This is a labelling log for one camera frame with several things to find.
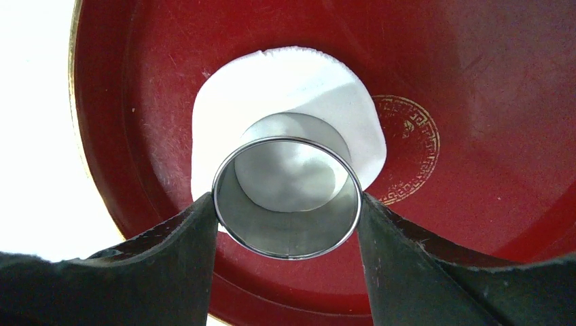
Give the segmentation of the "small metal cup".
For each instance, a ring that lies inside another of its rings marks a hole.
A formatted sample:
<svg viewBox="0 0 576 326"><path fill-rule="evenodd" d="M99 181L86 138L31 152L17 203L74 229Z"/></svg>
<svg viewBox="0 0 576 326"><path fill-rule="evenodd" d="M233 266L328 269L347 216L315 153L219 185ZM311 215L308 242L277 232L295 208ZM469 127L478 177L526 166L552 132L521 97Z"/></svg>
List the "small metal cup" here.
<svg viewBox="0 0 576 326"><path fill-rule="evenodd" d="M301 260L350 237L362 188L333 126L303 113L275 113L240 140L212 186L218 220L238 244L266 257Z"/></svg>

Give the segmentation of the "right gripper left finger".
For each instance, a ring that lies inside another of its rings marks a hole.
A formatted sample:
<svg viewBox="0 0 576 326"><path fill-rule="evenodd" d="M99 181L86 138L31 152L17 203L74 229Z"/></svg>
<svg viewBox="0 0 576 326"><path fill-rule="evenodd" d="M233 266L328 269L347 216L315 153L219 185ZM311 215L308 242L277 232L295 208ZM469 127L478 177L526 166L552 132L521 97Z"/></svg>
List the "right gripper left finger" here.
<svg viewBox="0 0 576 326"><path fill-rule="evenodd" d="M217 217L207 193L85 259L1 254L2 325L205 325Z"/></svg>

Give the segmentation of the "round red plate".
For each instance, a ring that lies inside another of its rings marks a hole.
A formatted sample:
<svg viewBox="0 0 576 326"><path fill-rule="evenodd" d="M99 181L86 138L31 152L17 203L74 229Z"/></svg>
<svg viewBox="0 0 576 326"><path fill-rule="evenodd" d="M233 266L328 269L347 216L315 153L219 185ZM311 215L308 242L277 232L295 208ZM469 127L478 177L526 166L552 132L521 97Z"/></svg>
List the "round red plate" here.
<svg viewBox="0 0 576 326"><path fill-rule="evenodd" d="M423 247L575 253L574 1L76 1L77 127L125 237L192 202L201 85L281 46L365 84L389 149L368 192L423 227Z"/></svg>

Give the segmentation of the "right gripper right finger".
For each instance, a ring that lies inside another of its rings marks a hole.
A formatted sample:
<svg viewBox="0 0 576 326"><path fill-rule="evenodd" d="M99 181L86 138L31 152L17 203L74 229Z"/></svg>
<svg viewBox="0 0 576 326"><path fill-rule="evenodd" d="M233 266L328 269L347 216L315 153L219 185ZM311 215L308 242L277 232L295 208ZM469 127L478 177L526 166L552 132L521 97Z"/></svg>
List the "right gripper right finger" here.
<svg viewBox="0 0 576 326"><path fill-rule="evenodd" d="M520 264L451 242L365 194L357 226L375 325L574 325L575 254Z"/></svg>

